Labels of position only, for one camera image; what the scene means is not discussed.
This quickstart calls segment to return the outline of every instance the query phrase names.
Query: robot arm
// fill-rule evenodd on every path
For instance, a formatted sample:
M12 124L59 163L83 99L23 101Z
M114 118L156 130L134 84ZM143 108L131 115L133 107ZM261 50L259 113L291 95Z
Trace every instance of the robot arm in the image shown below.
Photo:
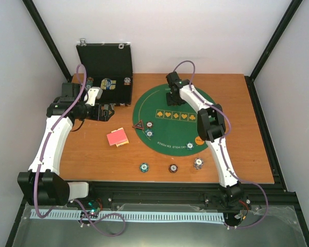
M214 113L215 111L213 111L209 106L207 106L206 103L210 105L213 105L213 103L207 101L204 97L200 95L200 93L198 93L198 91L195 89L193 85L189 86L189 84L183 86L180 89L180 97L182 100L188 103L194 109L195 112L198 113L198 124L201 124L201 125L205 124L206 120L208 120L207 122L210 125L210 120L209 120L210 115L207 110L210 110L209 111L210 113ZM227 187L227 186L233 186L237 184L238 180L234 178L226 168L225 162L223 160L222 152L220 149L219 141L222 135L224 134L224 132L221 133L222 135L220 135L220 137L216 136L215 139L214 137L211 136L210 137L211 140L208 140L208 138L206 137L206 134L204 133L205 131L203 131L203 134L200 137L203 140L205 140L206 144L209 146L209 148L212 151L212 156L214 158L216 169L219 174L220 185L222 187ZM230 158L229 158L229 154L227 151L226 139L224 137L221 139L221 145L223 147L225 159L228 163L228 166L230 167L230 171L234 173L234 170L233 170Z
M78 102L52 131L53 125L74 101L75 87L73 83L68 85L64 83L62 86L62 95L64 96L60 97L59 102L54 102L48 107L46 129L36 158L27 172L19 173L18 184L30 205L34 203L33 187L39 164L42 165L39 173L38 205L63 206L70 200L84 198L88 195L88 183L67 183L59 177L59 165L64 144L75 119L108 121L114 114L114 110L110 105L102 106L95 103L95 100L101 97L102 90L98 87L92 87L88 90L88 96L85 96L87 102Z
M237 200L243 194L239 181L230 172L235 174L229 158L226 139L224 138L226 126L224 117L215 109L222 111L219 104L213 104L202 97L189 80L181 80L176 72L166 76L170 92L166 94L168 105L182 105L188 103L197 113L197 130L199 137L206 142L212 152L219 174L219 183L223 192L224 201L228 204Z

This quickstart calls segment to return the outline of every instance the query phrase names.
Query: black metal rail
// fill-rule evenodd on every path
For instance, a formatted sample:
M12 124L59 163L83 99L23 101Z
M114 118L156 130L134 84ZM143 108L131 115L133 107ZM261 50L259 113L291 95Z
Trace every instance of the black metal rail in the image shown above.
M277 155L274 150L273 143L270 137L266 119L264 117L264 114L261 108L259 97L258 97L258 94L256 93L254 82L252 82L250 77L248 76L245 76L245 80L246 80L246 85L247 85L248 92L249 92L249 95L252 101L252 105L254 108L255 116L257 119L257 124L259 125L259 128L260 128L260 133L262 136L263 144L267 152L272 175L274 176L274 179L275 179L275 183L281 184L282 188L287 190L286 184L283 178L283 173L280 168Z
M29 11L33 21L35 22L37 28L39 29L43 39L45 40L45 42L47 43L47 46L49 48L49 50L51 51L51 53L53 54L58 66L61 68L62 73L64 74L65 78L67 81L71 81L72 80L72 76L70 74L70 72L68 71L63 58L61 57L52 37L50 36L45 23L43 22L35 4L33 3L32 0L23 0L23 3L25 5L25 7L27 8L27 10Z
M255 81L256 77L259 75L263 65L266 63L267 59L269 58L272 50L278 43L278 40L282 36L283 32L285 31L288 23L292 19L293 15L299 8L302 0L292 0L289 4L283 18L281 19L280 23L278 24L276 30L274 31L269 43L267 44L266 48L264 49L262 55L260 56L259 61L257 62L255 68L253 69L252 74L250 75L251 81Z

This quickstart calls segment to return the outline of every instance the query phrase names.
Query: white poker chip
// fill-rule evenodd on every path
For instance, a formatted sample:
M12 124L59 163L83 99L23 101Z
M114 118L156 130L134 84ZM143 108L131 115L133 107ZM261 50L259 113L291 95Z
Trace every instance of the white poker chip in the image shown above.
M186 144L186 149L187 150L193 150L193 148L194 148L194 144L193 143L187 143Z
M201 165L201 164L202 164L202 159L197 158L197 159L195 160L195 162L196 162L197 165Z
M147 122L147 123L146 123L146 127L152 128L152 126L153 126L153 122Z
M177 170L177 167L176 167L176 166L171 166L170 169L171 169L172 171L176 171L176 170Z
M153 137L153 131L152 130L146 130L145 134L147 135L147 137Z
M202 168L204 161L201 158L196 158L194 162L194 167L199 170Z

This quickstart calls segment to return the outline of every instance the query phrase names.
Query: black cable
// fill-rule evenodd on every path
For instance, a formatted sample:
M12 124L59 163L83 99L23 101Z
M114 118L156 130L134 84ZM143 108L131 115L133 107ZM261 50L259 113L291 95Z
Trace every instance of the black cable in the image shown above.
M59 100L60 100L60 97L58 96L54 99L53 103L57 103Z
M87 99L86 100L84 100L83 102L87 102L88 101L88 99L89 99L89 95L88 95L88 90L86 89L86 88L84 88L84 90L86 91L86 95L87 95Z
M76 130L71 130L70 132L76 132L76 131L80 130L80 128L82 127L83 123L84 123L84 120L82 121L81 125Z

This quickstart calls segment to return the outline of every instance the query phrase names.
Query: wooden tabletop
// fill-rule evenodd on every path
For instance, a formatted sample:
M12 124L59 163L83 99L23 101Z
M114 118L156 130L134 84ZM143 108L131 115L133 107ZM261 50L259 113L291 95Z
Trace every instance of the wooden tabletop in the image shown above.
M66 180L88 181L218 183L209 149L184 157L160 154L147 147L132 128L135 103L147 90L167 83L165 76L135 74L131 106L115 107L115 114L108 122L86 120L79 131L71 132L62 153L60 176ZM180 78L189 77L180 74ZM244 180L273 183L244 75L197 74L193 83L221 104L230 119L232 132L227 137L227 148L236 174ZM73 129L79 124L76 121ZM121 127L125 129L129 144L118 148L109 146L107 134ZM196 157L204 160L200 170L193 167ZM149 164L147 173L139 170L143 162ZM178 166L178 172L168 171L172 163Z

